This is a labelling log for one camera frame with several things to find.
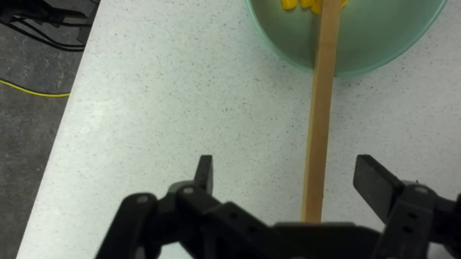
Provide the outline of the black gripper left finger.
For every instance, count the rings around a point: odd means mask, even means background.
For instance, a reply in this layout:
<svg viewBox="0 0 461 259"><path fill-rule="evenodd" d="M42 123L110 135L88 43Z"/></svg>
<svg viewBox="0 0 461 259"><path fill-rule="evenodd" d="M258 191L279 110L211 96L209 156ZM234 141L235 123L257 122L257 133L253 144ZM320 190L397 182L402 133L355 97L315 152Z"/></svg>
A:
<svg viewBox="0 0 461 259"><path fill-rule="evenodd" d="M214 191L214 156L202 155L196 168L194 182L207 192Z"/></svg>

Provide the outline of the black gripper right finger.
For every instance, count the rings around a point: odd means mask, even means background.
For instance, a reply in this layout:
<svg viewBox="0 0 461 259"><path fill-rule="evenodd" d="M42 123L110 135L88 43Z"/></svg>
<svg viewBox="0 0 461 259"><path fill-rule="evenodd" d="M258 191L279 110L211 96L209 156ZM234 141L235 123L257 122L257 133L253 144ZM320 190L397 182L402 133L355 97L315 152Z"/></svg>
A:
<svg viewBox="0 0 461 259"><path fill-rule="evenodd" d="M387 221L405 184L376 158L361 154L356 158L353 187L375 214Z"/></svg>

